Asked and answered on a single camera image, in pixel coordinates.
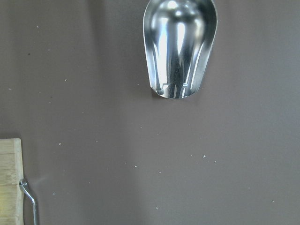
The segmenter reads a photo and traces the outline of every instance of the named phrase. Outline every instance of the stainless steel scoop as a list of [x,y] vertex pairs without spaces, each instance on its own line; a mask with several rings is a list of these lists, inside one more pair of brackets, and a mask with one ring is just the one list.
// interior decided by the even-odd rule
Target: stainless steel scoop
[[144,41],[151,88],[165,98],[197,92],[218,25],[212,0],[150,0]]

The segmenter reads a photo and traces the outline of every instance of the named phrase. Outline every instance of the scoop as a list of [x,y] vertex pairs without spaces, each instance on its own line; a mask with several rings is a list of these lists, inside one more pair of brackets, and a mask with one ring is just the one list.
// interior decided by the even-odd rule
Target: scoop
[[165,98],[196,93],[218,26],[214,2],[150,0],[143,25],[151,88]]

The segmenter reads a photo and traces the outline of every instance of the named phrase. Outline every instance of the silver handle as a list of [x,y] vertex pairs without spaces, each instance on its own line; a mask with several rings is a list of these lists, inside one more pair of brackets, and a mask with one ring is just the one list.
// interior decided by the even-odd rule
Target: silver handle
[[30,193],[27,181],[25,179],[21,179],[19,182],[19,187],[30,198],[33,207],[33,224],[38,225],[37,201]]

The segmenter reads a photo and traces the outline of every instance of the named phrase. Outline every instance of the wooden board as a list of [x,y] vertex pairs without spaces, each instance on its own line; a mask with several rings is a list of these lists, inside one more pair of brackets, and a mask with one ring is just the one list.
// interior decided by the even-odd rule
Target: wooden board
[[0,140],[0,225],[23,225],[21,140]]

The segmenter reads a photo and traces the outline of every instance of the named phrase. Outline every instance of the shiny metal surface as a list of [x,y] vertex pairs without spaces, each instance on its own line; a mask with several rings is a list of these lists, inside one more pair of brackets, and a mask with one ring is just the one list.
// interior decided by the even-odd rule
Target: shiny metal surface
[[32,209],[33,209],[33,224],[38,225],[37,201],[34,199],[32,194],[30,193],[27,181],[25,179],[21,179],[19,182],[19,187],[31,200]]
[[151,88],[165,98],[185,98],[201,86],[218,16],[211,0],[151,0],[144,41]]

